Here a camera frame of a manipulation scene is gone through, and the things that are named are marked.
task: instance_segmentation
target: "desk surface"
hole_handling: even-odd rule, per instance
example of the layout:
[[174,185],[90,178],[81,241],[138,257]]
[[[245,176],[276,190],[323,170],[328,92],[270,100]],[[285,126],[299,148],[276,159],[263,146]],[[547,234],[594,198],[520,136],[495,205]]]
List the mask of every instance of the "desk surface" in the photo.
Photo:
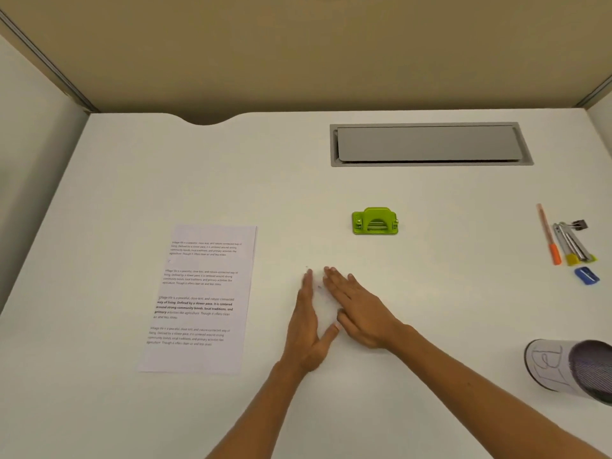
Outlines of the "desk surface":
[[[518,122],[533,166],[332,168],[329,125]],[[581,109],[92,115],[0,316],[4,459],[201,459],[279,357],[302,272],[336,265],[434,343],[612,454],[612,409],[526,373],[532,339],[612,339],[612,159]],[[536,213],[587,220],[587,287]],[[397,236],[355,236],[388,206]],[[172,227],[259,226],[240,376],[138,373]],[[335,308],[317,295],[321,327]],[[278,458],[485,458],[407,369],[342,334]]]

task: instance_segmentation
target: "cylindrical container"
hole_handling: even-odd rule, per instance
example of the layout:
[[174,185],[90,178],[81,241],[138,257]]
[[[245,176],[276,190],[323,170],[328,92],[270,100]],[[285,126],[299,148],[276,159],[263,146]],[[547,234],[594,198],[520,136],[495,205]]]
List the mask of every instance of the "cylindrical container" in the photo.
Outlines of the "cylindrical container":
[[535,339],[525,348],[524,359],[544,388],[612,406],[612,346],[594,339]]

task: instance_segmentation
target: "green hole punch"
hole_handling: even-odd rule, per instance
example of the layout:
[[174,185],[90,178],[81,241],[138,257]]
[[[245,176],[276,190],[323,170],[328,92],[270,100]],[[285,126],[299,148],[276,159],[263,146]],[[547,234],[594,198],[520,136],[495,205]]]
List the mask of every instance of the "green hole punch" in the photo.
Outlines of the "green hole punch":
[[397,235],[397,216],[389,208],[365,208],[353,213],[355,235]]

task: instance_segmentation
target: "left hand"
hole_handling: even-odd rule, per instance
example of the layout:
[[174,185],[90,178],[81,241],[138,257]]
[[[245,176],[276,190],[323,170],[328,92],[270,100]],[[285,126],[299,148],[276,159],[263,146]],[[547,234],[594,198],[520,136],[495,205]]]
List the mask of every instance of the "left hand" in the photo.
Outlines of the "left hand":
[[285,350],[280,359],[281,364],[298,370],[302,376],[321,365],[332,341],[340,332],[340,324],[333,323],[319,339],[312,294],[312,270],[309,269],[303,276],[302,288],[297,292],[295,309],[287,330]]

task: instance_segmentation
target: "sheet of paper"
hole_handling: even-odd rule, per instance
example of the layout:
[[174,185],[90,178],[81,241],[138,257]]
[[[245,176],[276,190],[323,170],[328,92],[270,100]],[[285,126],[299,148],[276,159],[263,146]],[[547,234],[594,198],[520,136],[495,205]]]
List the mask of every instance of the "sheet of paper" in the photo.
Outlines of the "sheet of paper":
[[138,370],[238,374],[257,227],[174,229]]

